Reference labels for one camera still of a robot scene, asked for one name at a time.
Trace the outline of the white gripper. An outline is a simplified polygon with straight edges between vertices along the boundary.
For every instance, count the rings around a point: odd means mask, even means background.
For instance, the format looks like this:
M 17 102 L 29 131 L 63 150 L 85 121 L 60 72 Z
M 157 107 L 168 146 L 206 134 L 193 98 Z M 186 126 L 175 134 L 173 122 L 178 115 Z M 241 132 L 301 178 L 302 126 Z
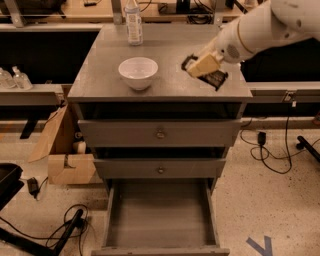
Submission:
M 252 58 L 256 52 L 250 46 L 252 31 L 249 22 L 249 18 L 241 16 L 226 24 L 216 39 L 213 38 L 196 53 L 197 57 L 191 57 L 187 73 L 191 77 L 200 77 L 215 72 L 221 66 L 222 57 L 228 63 L 239 63 Z

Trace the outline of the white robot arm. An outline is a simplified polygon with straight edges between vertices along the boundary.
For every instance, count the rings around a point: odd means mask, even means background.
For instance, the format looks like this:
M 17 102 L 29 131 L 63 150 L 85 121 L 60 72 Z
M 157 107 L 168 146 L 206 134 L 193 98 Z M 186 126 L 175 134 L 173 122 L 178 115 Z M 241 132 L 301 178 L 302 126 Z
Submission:
M 320 0 L 267 0 L 225 25 L 182 69 L 201 78 L 223 62 L 239 63 L 272 47 L 320 40 Z

